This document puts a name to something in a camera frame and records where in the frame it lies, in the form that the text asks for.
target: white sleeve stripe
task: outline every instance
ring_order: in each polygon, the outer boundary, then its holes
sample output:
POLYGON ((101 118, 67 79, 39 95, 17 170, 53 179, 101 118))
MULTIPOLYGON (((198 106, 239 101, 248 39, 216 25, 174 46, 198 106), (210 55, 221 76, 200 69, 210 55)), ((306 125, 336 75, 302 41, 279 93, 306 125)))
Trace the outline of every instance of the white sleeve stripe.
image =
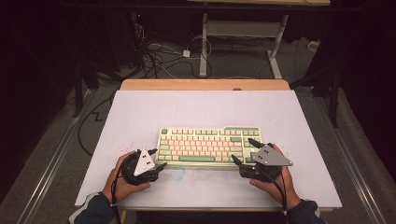
POLYGON ((84 211, 85 209, 87 209, 88 203, 90 203, 90 200, 91 200, 94 196, 96 196, 96 195, 99 195, 99 193, 92 193, 92 194, 88 195, 87 199, 85 200, 85 203, 84 203, 75 213, 73 213, 73 215, 69 218, 70 224, 75 224, 75 219, 76 219, 76 217, 77 217, 82 211, 84 211))

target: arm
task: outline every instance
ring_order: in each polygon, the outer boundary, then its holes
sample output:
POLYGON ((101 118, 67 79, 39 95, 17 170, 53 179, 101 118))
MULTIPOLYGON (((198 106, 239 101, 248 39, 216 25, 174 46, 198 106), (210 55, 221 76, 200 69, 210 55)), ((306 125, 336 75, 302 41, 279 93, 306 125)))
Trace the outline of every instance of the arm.
MULTIPOLYGON (((279 153, 282 153, 276 145, 274 145, 274 149, 279 153)), ((282 175, 283 180, 285 181, 284 191, 287 198, 286 209, 288 210, 289 224, 325 223, 315 215, 315 211, 318 209, 317 203, 313 201, 301 200, 297 195, 296 191, 294 190, 293 180, 287 166, 282 167, 282 175)), ((275 181, 279 186, 283 186, 283 180, 282 177, 279 176, 275 181)), ((278 203, 282 203, 282 196, 273 183, 266 183, 257 179, 251 179, 250 184, 267 192, 278 203)))
MULTIPOLYGON (((85 203, 69 218, 69 223, 110 223, 115 216, 114 210, 110 206, 110 202, 112 201, 111 185, 116 179, 117 171, 119 170, 122 162, 133 153, 134 152, 131 152, 119 157, 116 167, 110 172, 102 192, 90 194, 85 203)), ((130 185, 122 176, 119 176, 117 181, 115 195, 117 203, 121 202, 132 193, 136 193, 150 187, 149 183, 144 183, 138 186, 130 185)))

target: blue stain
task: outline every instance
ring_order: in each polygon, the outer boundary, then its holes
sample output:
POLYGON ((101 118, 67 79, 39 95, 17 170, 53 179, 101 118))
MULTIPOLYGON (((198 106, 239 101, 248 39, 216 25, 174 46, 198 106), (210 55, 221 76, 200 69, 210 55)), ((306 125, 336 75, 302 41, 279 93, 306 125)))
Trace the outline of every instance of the blue stain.
POLYGON ((186 174, 186 170, 184 168, 175 168, 172 170, 172 177, 176 181, 181 181, 184 177, 184 174, 186 174))

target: hand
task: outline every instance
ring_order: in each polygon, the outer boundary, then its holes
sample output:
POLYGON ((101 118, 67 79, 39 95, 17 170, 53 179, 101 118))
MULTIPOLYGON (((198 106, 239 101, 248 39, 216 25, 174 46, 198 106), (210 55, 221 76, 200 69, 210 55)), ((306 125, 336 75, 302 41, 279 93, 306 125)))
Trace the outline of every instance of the hand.
MULTIPOLYGON (((108 201, 110 203, 112 202, 112 200, 111 200, 112 199, 111 184, 113 183, 114 179, 116 178, 117 171, 119 170, 122 162, 131 154, 134 154, 134 151, 119 157, 116 167, 110 172, 110 175, 108 176, 107 182, 106 182, 105 187, 103 188, 102 192, 108 198, 108 201)), ((117 181, 117 188, 116 188, 117 203, 119 203, 122 200, 124 200, 125 198, 127 198, 130 194, 142 191, 144 189, 148 189, 149 187, 150 187, 149 183, 143 183, 138 186, 130 185, 125 181, 125 179, 123 177, 120 177, 117 181)))
MULTIPOLYGON (((280 149, 275 144, 273 144, 273 146, 276 151, 278 151, 279 153, 282 154, 280 149)), ((278 176, 275 179, 275 182, 284 190, 284 192, 286 192, 286 197, 288 200, 286 209, 289 210, 292 207, 294 207, 295 205, 297 205, 301 201, 301 199, 298 197, 296 191, 294 190, 293 180, 291 178, 291 174, 290 174, 287 166, 282 167, 282 175, 283 175, 283 179, 285 180, 285 188, 286 189, 283 189, 284 185, 283 185, 283 181, 282 181, 282 176, 278 176)), ((262 182, 258 179, 251 179, 250 184, 257 187, 258 189, 264 190, 271 196, 271 198, 273 198, 278 203, 282 204, 282 196, 281 196, 279 190, 276 188, 276 186, 273 183, 266 183, 266 182, 262 182)))

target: table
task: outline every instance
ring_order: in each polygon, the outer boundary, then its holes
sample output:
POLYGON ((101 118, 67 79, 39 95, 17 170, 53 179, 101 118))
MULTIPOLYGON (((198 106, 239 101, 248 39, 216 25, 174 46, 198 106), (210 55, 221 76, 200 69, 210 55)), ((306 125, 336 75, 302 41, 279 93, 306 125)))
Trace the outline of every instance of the table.
MULTIPOLYGON (((300 197, 315 200, 322 210, 340 208, 295 92, 285 84, 283 80, 125 80, 113 101, 76 205, 102 189, 119 156, 132 149, 155 147, 161 127, 224 127, 232 120, 234 125, 261 127, 264 141, 280 146, 294 162, 290 172, 300 197), (253 82, 262 84, 262 89, 258 91, 260 84, 253 82), (209 91, 202 91, 204 86, 209 91), (231 91, 235 87, 243 91, 231 91)), ((279 204, 250 186, 237 170, 176 168, 165 168, 150 189, 131 195, 119 207, 138 211, 280 210, 279 204)))
MULTIPOLYGON (((210 3, 236 3, 256 5, 282 5, 282 6, 328 6, 330 0, 189 0, 193 2, 210 3)), ((269 64, 274 78, 282 78, 276 61, 276 53, 282 40, 289 15, 283 15, 280 22, 258 22, 258 21, 210 21, 207 13, 204 13, 202 31, 202 53, 200 61, 200 77, 206 77, 208 35, 232 35, 252 37, 273 37, 275 44, 272 50, 267 51, 269 64)))

